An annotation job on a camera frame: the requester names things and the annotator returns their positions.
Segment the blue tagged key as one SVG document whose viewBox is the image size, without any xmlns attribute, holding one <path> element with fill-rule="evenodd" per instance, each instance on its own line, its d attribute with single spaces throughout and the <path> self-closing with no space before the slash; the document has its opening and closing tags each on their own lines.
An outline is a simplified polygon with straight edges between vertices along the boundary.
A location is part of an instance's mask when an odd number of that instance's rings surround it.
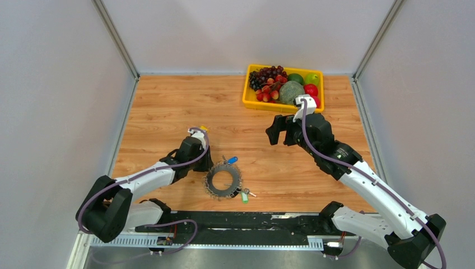
<svg viewBox="0 0 475 269">
<path fill-rule="evenodd" d="M 223 158 L 223 164 L 225 164 L 225 165 L 233 165 L 239 160 L 239 158 L 237 156 L 233 156 L 231 158 L 226 158 L 224 155 L 222 155 L 222 158 Z"/>
</svg>

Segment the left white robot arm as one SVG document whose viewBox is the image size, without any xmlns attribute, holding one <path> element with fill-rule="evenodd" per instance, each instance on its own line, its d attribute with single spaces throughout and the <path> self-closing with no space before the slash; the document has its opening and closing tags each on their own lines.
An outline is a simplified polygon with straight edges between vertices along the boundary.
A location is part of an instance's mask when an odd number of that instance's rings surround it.
<svg viewBox="0 0 475 269">
<path fill-rule="evenodd" d="M 97 178 L 76 213 L 80 230 L 102 242 L 113 241 L 123 231 L 151 225 L 164 232 L 171 225 L 167 205 L 157 199 L 141 203 L 144 195 L 172 185 L 190 171 L 207 172 L 213 167 L 208 136 L 201 129 L 190 129 L 178 149 L 172 150 L 151 167 L 129 176 Z"/>
</svg>

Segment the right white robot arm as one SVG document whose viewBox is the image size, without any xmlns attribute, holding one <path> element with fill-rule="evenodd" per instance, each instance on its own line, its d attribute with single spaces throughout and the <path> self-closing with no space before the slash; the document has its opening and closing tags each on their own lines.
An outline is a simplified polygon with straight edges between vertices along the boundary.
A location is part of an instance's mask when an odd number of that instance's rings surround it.
<svg viewBox="0 0 475 269">
<path fill-rule="evenodd" d="M 286 133 L 285 145 L 300 146 L 323 172 L 357 192 L 381 216 L 377 220 L 333 201 L 320 212 L 322 231 L 340 230 L 368 239 L 385 248 L 403 268 L 430 267 L 425 260 L 437 249 L 442 268 L 447 267 L 440 244 L 446 221 L 438 214 L 427 215 L 395 193 L 358 152 L 334 138 L 321 114 L 277 115 L 266 129 L 271 145 L 278 143 L 281 132 Z"/>
</svg>

